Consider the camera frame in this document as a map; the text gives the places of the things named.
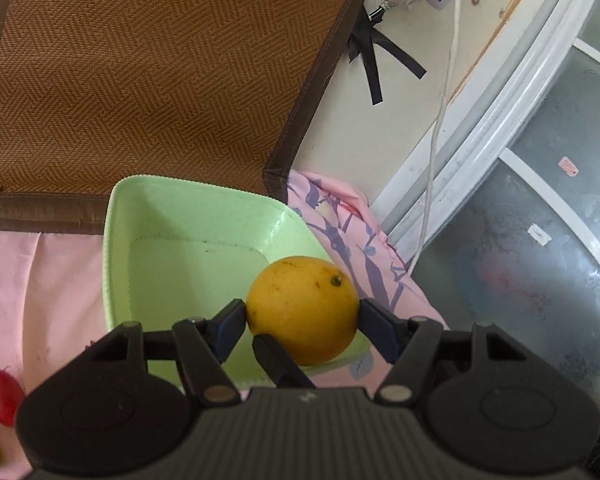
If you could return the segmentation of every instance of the glass cabinet door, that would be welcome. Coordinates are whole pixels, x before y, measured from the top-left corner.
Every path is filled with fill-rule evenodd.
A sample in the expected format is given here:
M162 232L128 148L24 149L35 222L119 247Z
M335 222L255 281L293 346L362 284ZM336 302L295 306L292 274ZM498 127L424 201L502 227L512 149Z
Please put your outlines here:
M600 404L600 0L505 151L413 277L451 328L499 325Z

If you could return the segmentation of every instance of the metal rivet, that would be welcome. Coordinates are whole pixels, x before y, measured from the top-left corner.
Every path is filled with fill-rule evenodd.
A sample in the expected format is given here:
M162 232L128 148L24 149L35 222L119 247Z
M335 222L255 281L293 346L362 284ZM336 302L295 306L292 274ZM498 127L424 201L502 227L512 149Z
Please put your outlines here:
M401 384L389 384L380 390L380 396L387 402L406 402L413 397L413 392Z
M216 384L216 386L209 386L203 392L203 396L209 402L214 404L223 404L225 402L229 402L230 400L234 400L236 393L234 389L228 386Z

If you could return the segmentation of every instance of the black ribbon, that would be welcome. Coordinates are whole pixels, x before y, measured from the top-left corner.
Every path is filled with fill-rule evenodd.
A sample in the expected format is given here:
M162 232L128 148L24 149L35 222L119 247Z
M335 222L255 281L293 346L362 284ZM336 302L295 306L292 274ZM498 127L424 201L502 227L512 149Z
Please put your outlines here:
M349 36L349 62L356 59L358 54L362 55L366 80L369 82L369 91L371 92L371 102L377 105L382 102L382 90L380 89L380 76L378 74L374 43L394 56L395 59L411 70L413 75L418 79L422 79L427 71L382 32L376 30L365 8L362 7L356 18L353 32Z

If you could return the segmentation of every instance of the label sticker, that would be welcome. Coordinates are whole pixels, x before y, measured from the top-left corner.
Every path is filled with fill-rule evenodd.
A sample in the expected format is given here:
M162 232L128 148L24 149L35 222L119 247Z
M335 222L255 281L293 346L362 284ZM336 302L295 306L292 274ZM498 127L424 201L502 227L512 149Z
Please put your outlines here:
M560 162L558 162L558 166L569 176L576 176L580 171L576 165L570 161L568 156L564 156L561 158Z
M536 242L542 245L542 247L547 245L552 240L552 238L536 224L531 224L531 227L528 229L527 233L529 233Z

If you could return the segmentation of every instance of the ribbed plastic surface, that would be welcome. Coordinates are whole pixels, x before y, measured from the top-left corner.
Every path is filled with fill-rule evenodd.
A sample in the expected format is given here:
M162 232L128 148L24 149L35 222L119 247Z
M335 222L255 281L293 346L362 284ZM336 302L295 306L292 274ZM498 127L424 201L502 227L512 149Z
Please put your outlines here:
M36 472L30 480L66 478ZM373 404L363 390L255 390L234 408L205 412L171 455L119 479L498 479L459 463L408 410ZM542 480L585 480L568 470Z

